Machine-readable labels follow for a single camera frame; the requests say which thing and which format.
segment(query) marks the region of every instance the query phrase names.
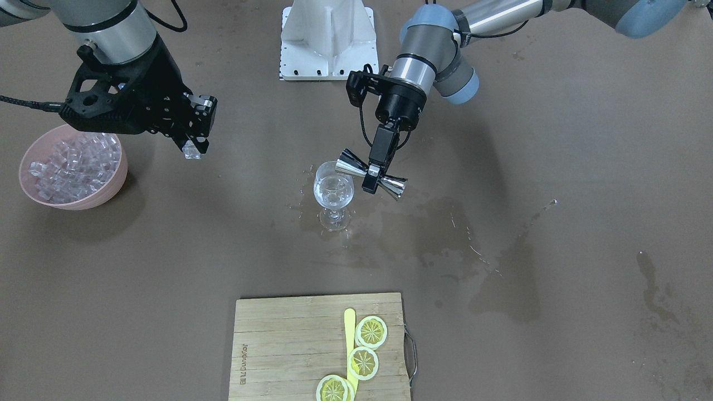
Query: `yellow knife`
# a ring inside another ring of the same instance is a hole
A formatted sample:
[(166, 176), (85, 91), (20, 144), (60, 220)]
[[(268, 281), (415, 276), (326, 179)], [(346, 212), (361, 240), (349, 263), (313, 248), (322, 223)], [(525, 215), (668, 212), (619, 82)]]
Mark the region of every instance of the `yellow knife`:
[(347, 308), (344, 310), (344, 335), (347, 338), (347, 381), (354, 387), (354, 393), (357, 392), (359, 379), (357, 379), (349, 371), (349, 354), (354, 350), (354, 329), (357, 326), (357, 313), (354, 309)]

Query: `wooden cutting board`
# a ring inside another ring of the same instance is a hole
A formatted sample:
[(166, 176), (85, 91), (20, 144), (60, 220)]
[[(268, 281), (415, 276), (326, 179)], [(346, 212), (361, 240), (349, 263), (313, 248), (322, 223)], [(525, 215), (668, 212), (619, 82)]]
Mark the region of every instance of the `wooden cutting board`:
[(400, 293), (238, 300), (231, 401), (314, 401), (326, 375), (347, 376), (344, 310), (356, 322), (377, 315), (389, 335), (376, 350), (379, 371), (359, 382), (355, 401), (411, 401)]

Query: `wine glass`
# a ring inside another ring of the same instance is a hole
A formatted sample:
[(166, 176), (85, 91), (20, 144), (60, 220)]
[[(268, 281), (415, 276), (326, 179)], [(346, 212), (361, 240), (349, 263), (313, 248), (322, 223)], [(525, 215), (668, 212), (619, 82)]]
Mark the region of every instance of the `wine glass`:
[(344, 230), (351, 214), (347, 205), (354, 197), (352, 176), (337, 173), (336, 161), (323, 163), (314, 175), (314, 197), (323, 209), (319, 212), (319, 222), (329, 231)]

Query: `pink bowl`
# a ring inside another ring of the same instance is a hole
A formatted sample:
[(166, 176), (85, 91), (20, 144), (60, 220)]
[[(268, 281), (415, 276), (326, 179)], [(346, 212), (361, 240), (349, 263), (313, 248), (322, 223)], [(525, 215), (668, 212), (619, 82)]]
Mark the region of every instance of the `pink bowl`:
[[(77, 136), (77, 134), (79, 134), (79, 131), (65, 124), (42, 135), (30, 146), (29, 149), (27, 149), (25, 156), (22, 157), (22, 162), (20, 162), (20, 186), (22, 187), (22, 191), (24, 191), (30, 199), (42, 205), (51, 206), (52, 208), (84, 210), (95, 208), (96, 206), (105, 203), (116, 195), (116, 193), (121, 189), (121, 186), (126, 180), (126, 173), (128, 171), (126, 152), (124, 152), (123, 149), (121, 149), (121, 159), (119, 160), (119, 165), (116, 168), (116, 171), (111, 178), (109, 178), (109, 181), (107, 181), (106, 184), (99, 188), (95, 193), (70, 203), (49, 203), (37, 195), (37, 188), (35, 188), (37, 177), (30, 174), (30, 163), (33, 161), (40, 161), (44, 163), (47, 159), (49, 159), (49, 156), (54, 153), (52, 146), (55, 143), (58, 143), (60, 140), (69, 142), (72, 138)], [(119, 140), (115, 134), (110, 133), (109, 135), (116, 138), (117, 141)]]

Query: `white mounting plate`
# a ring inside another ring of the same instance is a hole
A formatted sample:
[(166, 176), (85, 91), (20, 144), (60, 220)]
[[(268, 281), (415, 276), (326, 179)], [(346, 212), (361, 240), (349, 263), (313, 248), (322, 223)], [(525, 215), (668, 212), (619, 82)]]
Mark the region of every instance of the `white mounting plate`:
[[(282, 28), (292, 7), (282, 10)], [(364, 7), (374, 28), (374, 10)], [(279, 78), (283, 81), (346, 81), (350, 71), (361, 71), (364, 64), (371, 64), (374, 71), (379, 69), (376, 40), (352, 43), (341, 54), (334, 57), (330, 71), (328, 56), (322, 56), (305, 44), (282, 42), (280, 47)]]

